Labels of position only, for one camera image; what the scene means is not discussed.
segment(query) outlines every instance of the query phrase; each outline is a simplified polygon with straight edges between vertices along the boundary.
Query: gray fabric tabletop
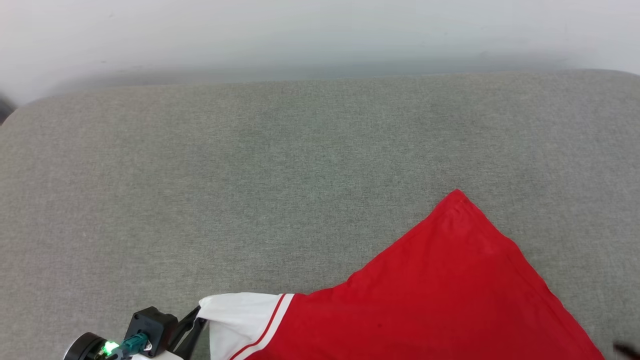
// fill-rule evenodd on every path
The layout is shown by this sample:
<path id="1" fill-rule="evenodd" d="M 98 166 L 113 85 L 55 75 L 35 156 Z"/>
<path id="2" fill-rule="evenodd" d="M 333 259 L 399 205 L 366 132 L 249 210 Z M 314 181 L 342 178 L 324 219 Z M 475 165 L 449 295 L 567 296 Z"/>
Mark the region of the gray fabric tabletop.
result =
<path id="1" fill-rule="evenodd" d="M 640 78 L 597 70 L 37 101 L 0 126 L 0 357 L 336 285 L 460 188 L 615 359 L 640 345 L 639 114 Z"/>

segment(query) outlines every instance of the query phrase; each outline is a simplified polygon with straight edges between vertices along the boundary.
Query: white wall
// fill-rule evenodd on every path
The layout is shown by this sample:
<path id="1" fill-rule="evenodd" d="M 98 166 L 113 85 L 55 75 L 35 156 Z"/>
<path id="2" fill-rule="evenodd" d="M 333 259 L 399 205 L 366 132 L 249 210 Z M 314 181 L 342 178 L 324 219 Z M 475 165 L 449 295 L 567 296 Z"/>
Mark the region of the white wall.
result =
<path id="1" fill-rule="evenodd" d="M 0 95 L 593 67 L 640 74 L 638 0 L 0 0 Z"/>

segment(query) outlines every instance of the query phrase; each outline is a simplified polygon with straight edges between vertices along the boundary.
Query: red fabric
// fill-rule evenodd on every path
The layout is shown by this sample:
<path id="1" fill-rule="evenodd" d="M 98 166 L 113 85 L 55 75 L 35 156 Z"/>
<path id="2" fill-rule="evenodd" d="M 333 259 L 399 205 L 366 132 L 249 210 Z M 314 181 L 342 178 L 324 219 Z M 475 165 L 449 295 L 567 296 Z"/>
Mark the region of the red fabric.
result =
<path id="1" fill-rule="evenodd" d="M 248 359 L 603 357 L 516 244 L 456 190 L 345 283 L 296 295 Z"/>

